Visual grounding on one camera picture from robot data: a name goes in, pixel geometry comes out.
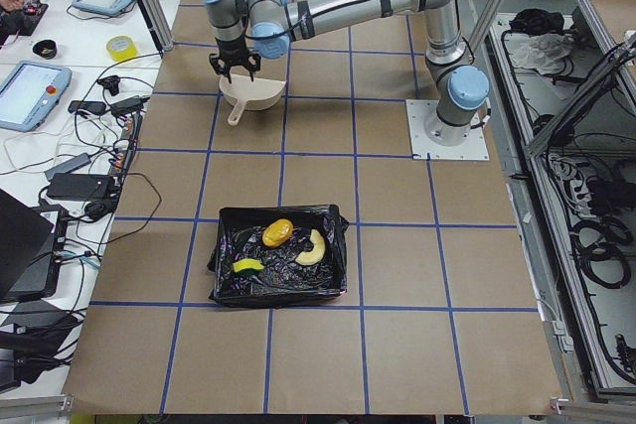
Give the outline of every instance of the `black tray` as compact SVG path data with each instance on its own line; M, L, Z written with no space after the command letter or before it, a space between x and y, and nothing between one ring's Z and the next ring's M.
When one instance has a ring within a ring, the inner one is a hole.
M219 212L217 246L208 268L216 272L210 298L234 307L269 308L316 303L347 291L349 223L338 206L283 208L224 208ZM268 248L262 231L272 222L288 218L292 237L278 248ZM309 233L317 229L325 239L324 258L316 265L294 262L297 253L311 248ZM261 260L265 270L252 276L237 275L232 264L242 258Z

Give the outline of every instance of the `yellow-green fruit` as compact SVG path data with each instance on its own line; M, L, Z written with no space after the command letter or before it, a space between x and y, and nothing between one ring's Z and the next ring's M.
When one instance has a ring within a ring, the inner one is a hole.
M300 252L296 257L296 262L300 265L315 265L322 257L325 256L325 239L322 238L322 235L315 228L311 229L311 234L309 235L309 241L313 243L314 248L309 250L308 252Z
M278 247L289 240L293 231L294 224L286 218L280 218L271 223L262 233L262 243L269 248Z
M264 268L260 260L256 260L255 258L243 258L232 264L234 273L256 273L260 270L264 270Z

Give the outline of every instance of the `person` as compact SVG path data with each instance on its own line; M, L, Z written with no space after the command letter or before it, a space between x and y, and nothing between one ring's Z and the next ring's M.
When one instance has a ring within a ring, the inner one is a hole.
M6 12L19 10L24 5L24 0L0 0L0 7Z

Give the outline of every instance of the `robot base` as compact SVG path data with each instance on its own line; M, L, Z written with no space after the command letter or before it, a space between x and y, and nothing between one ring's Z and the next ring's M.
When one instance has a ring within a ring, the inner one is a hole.
M437 102L437 100L419 99L406 101L413 159L488 161L488 149L481 128L471 129L468 137L458 146L443 146L428 137L424 131L424 124L430 115L435 114ZM479 117L475 115L471 124L478 123Z

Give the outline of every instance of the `tiled surface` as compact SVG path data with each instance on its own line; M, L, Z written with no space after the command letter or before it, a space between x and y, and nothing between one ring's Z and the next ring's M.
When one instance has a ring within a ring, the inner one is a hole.
M421 17L293 44L259 74L286 94L235 128L200 0L182 0L174 35L134 164L162 204L106 250L69 380L82 409L545 412L559 392L494 151L410 158L403 100L437 95ZM208 299L220 208L319 203L351 222L347 294L260 311ZM156 204L129 177L114 234Z

